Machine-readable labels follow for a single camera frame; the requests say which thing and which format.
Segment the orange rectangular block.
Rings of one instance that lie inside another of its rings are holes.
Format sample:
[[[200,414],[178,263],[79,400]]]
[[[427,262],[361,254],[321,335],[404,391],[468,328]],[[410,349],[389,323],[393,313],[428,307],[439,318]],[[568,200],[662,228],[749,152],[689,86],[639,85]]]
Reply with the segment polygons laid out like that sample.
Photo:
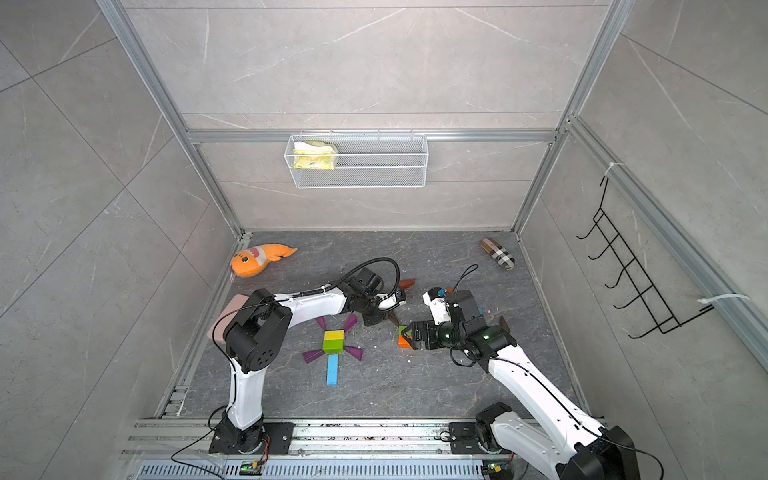
[[[413,349],[411,339],[408,336],[400,335],[398,337],[398,347],[401,349]]]

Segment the dark brown wedge block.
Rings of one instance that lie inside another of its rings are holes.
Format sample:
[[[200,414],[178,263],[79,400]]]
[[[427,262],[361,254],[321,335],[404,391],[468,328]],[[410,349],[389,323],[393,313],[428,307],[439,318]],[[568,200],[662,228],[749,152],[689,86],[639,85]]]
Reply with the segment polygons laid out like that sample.
[[[399,320],[398,320],[398,318],[397,318],[397,315],[395,314],[395,312],[394,312],[394,311],[390,311],[390,312],[388,312],[388,313],[387,313],[387,318],[388,318],[388,320],[389,320],[389,321],[390,321],[390,322],[391,322],[393,325],[395,325],[396,327],[399,327],[399,326],[401,325],[401,323],[399,322]]]
[[[508,334],[510,334],[510,333],[511,333],[510,327],[509,327],[509,325],[508,325],[508,323],[507,323],[507,321],[506,321],[506,319],[505,319],[505,317],[504,317],[503,315],[500,315],[500,316],[498,317],[498,323],[499,323],[499,326],[500,326],[500,328],[501,328],[501,329],[502,329],[504,332],[506,332],[506,333],[508,333]]]

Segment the yellow rectangular block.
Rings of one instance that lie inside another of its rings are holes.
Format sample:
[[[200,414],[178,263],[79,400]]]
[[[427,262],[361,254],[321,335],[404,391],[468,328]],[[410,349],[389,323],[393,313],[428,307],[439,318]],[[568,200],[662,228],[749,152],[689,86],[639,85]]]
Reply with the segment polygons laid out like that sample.
[[[325,341],[343,340],[345,337],[344,330],[328,330],[324,333]]]

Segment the green rectangular block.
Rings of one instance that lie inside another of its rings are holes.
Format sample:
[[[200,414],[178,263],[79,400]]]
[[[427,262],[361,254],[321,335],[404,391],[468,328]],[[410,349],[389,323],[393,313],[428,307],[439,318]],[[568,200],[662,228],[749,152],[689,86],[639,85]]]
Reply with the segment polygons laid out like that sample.
[[[344,351],[344,340],[343,339],[324,340],[322,347],[323,347],[323,351],[328,355],[339,354]]]

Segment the light blue block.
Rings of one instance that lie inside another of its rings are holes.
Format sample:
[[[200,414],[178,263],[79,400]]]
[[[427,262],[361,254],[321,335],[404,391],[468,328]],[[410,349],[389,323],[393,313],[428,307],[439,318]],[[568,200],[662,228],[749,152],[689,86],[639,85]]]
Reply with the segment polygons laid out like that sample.
[[[327,358],[326,385],[336,386],[338,384],[339,355],[330,354]]]

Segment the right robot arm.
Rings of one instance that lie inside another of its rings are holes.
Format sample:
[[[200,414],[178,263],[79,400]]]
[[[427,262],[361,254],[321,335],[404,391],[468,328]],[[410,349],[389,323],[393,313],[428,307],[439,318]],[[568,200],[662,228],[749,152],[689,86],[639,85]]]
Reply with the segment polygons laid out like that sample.
[[[429,321],[403,328],[412,349],[466,356],[509,390],[536,420],[524,421],[498,402],[476,417],[479,443],[490,453],[517,454],[548,479],[637,479],[637,451],[619,427],[605,428],[563,394],[528,358],[504,322],[486,322],[472,293],[433,288],[424,295]]]

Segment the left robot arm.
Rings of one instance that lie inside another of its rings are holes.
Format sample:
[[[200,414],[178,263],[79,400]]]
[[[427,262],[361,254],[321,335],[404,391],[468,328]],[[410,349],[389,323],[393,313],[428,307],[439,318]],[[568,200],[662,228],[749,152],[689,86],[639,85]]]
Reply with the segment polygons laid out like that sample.
[[[254,291],[244,304],[222,316],[219,350],[230,364],[230,391],[222,420],[214,429],[211,453],[249,454],[266,448],[262,394],[267,368],[276,359],[288,330],[307,321],[358,313],[367,326],[376,325],[406,300],[414,282],[395,273],[390,289],[365,265],[334,283],[289,294]]]

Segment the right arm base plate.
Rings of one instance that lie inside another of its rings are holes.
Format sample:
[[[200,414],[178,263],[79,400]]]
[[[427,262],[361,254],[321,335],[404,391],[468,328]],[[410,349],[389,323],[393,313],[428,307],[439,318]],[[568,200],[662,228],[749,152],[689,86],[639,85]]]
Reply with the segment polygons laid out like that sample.
[[[448,427],[438,434],[438,439],[447,443],[454,455],[502,455],[519,454],[520,449],[503,446],[500,440],[501,427],[505,423],[481,424],[479,422],[450,422]]]

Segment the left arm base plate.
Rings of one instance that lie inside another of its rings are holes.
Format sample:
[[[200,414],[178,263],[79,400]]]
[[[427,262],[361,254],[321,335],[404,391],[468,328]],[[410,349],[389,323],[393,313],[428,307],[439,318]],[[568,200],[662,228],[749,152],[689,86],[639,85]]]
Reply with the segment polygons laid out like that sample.
[[[257,421],[251,427],[240,430],[225,417],[214,429],[208,452],[210,454],[257,454],[267,448],[269,455],[286,455],[289,452],[295,424],[292,422]]]

